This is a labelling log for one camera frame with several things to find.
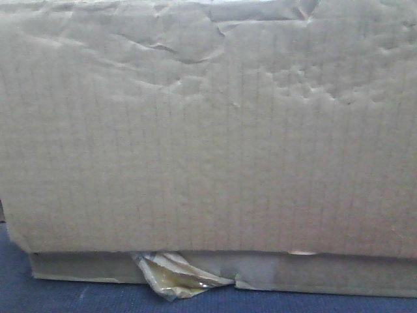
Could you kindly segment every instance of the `cardboard box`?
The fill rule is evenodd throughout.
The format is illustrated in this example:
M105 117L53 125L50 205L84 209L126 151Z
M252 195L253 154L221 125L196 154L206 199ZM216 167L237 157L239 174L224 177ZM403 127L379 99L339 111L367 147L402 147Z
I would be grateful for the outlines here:
M415 275L416 13L0 0L11 238L134 251L142 270L143 251L221 250L408 259Z
M5 214L3 212L3 205L1 204L1 200L0 200L0 222L4 222L5 221Z

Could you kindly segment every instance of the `box side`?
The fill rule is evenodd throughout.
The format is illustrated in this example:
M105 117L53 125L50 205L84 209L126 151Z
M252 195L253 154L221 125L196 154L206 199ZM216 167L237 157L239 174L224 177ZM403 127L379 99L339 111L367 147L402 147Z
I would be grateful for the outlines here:
M193 266L243 289L417 297L417 261L262 252L180 252ZM33 276L146 283L125 253L31 254Z
M417 257L417 4L310 2L2 0L13 240Z
M5 221L5 214L3 212L3 205L1 204L0 200L0 223Z

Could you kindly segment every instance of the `floor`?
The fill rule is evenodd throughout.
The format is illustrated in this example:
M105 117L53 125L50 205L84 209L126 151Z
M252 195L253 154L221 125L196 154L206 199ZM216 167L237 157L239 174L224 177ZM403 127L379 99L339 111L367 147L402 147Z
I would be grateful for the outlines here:
M0 224L0 313L57 312L393 312L417 313L417 299L218 288L167 302L146 285L36 280L26 254Z

